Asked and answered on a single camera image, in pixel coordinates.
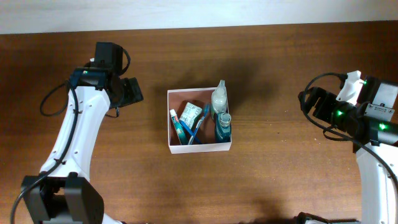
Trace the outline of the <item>green white soap packet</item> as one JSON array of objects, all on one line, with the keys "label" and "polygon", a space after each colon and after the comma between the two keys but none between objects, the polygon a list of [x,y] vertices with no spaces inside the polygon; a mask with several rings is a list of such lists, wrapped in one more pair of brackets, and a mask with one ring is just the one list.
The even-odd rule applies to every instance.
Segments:
[{"label": "green white soap packet", "polygon": [[201,112],[201,107],[192,103],[187,103],[181,116],[179,117],[179,120],[183,121],[189,128],[192,128],[193,125],[198,121]]}]

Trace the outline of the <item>green Colgate toothpaste tube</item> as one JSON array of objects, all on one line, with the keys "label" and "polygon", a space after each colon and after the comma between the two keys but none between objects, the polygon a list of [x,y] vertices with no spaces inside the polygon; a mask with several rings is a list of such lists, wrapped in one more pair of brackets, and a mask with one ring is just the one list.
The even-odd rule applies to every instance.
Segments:
[{"label": "green Colgate toothpaste tube", "polygon": [[171,143],[173,145],[187,145],[187,136],[174,109],[170,110],[170,121],[172,123],[172,136],[170,137]]}]

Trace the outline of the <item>blue white toothbrush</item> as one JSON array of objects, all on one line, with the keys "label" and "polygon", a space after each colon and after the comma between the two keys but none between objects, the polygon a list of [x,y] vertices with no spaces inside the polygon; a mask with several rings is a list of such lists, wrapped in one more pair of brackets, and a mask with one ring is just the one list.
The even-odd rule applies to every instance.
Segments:
[{"label": "blue white toothbrush", "polygon": [[194,130],[193,134],[192,134],[191,137],[190,137],[190,140],[189,140],[189,142],[188,142],[189,145],[192,145],[192,144],[193,144],[193,142],[194,142],[194,140],[195,140],[195,138],[196,138],[197,132],[198,132],[198,130],[199,130],[201,124],[204,122],[204,120],[205,120],[205,118],[206,118],[206,116],[207,116],[209,110],[210,110],[210,104],[207,103],[207,104],[205,105],[204,109],[203,109],[203,116],[198,120],[197,125],[195,126],[195,130]]}]

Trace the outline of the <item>clear soap pump bottle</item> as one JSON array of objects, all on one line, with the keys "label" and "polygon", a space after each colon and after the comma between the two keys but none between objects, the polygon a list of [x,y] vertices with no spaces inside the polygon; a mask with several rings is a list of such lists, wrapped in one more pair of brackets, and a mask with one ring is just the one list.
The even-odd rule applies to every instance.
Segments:
[{"label": "clear soap pump bottle", "polygon": [[211,94],[211,118],[216,119],[216,115],[219,113],[224,113],[227,110],[227,91],[225,86],[225,81],[220,80],[218,86],[215,88],[214,92]]}]

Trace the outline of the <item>teal mouthwash bottle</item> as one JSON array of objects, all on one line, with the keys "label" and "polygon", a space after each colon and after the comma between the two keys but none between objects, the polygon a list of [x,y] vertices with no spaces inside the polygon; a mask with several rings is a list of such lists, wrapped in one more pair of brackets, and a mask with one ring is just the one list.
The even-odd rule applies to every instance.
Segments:
[{"label": "teal mouthwash bottle", "polygon": [[231,115],[227,112],[217,114],[215,139],[217,143],[231,140]]}]

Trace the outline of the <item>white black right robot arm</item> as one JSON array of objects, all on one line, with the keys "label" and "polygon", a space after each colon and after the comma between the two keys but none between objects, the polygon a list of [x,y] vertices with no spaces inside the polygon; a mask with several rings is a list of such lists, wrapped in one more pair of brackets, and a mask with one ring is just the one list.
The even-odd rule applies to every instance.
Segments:
[{"label": "white black right robot arm", "polygon": [[309,83],[298,94],[304,116],[334,141],[350,141],[361,178],[360,223],[397,223],[397,83],[359,71],[336,74],[335,95]]}]

